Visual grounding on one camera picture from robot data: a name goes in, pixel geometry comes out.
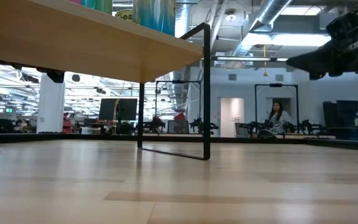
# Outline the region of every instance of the white column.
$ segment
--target white column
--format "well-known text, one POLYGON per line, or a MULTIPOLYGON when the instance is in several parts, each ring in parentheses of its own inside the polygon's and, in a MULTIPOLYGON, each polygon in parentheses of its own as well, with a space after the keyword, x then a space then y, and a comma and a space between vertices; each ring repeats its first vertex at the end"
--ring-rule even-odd
POLYGON ((199 116, 203 117, 203 115, 200 114, 200 92, 194 85, 189 86, 187 103, 188 114, 186 116, 189 123, 193 122, 193 120, 197 119, 199 116))
POLYGON ((42 74, 37 133, 62 132, 65 101, 65 84, 54 83, 47 74, 42 74))

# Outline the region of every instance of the dark hair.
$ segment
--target dark hair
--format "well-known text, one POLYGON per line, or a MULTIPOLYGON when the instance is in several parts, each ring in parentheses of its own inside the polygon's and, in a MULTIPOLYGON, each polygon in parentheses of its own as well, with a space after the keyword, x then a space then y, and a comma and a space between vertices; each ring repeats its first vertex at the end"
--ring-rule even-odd
POLYGON ((272 116, 273 116, 274 113, 275 113, 275 112, 274 112, 274 104, 280 105, 280 110, 278 111, 277 116, 276 116, 276 121, 278 121, 278 120, 280 120, 281 115, 283 114, 283 104, 282 104, 281 102, 278 102, 278 101, 276 101, 276 102, 273 103, 272 111, 270 112, 270 116, 269 116, 268 120, 272 119, 272 116))

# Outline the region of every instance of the doorway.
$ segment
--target doorway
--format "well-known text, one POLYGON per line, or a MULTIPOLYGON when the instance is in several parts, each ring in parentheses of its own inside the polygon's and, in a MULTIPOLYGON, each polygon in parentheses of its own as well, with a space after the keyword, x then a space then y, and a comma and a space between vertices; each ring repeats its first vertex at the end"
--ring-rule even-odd
POLYGON ((234 138, 236 136, 235 123, 244 122, 244 99, 221 98, 220 136, 234 138))
POLYGON ((292 117, 292 98, 266 98, 266 114, 271 112, 273 102, 281 102, 283 104, 283 110, 285 110, 290 117, 292 117))

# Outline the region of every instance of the wooden floor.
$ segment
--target wooden floor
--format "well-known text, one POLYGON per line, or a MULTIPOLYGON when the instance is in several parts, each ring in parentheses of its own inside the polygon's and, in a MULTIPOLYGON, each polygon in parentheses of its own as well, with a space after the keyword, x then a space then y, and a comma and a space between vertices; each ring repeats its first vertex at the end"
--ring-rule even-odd
POLYGON ((2 144, 0 223, 358 224, 358 151, 212 147, 210 161, 197 161, 137 151, 135 142, 2 144))

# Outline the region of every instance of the white top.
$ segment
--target white top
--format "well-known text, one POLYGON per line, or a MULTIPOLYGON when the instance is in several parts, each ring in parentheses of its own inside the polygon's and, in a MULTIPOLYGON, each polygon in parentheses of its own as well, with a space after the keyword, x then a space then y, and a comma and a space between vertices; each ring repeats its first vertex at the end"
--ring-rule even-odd
POLYGON ((271 131, 275 134, 281 134, 285 132, 283 125, 287 122, 292 122, 292 119, 286 111, 283 111, 278 121, 277 121, 277 114, 274 114, 269 121, 273 123, 273 127, 271 128, 271 131))

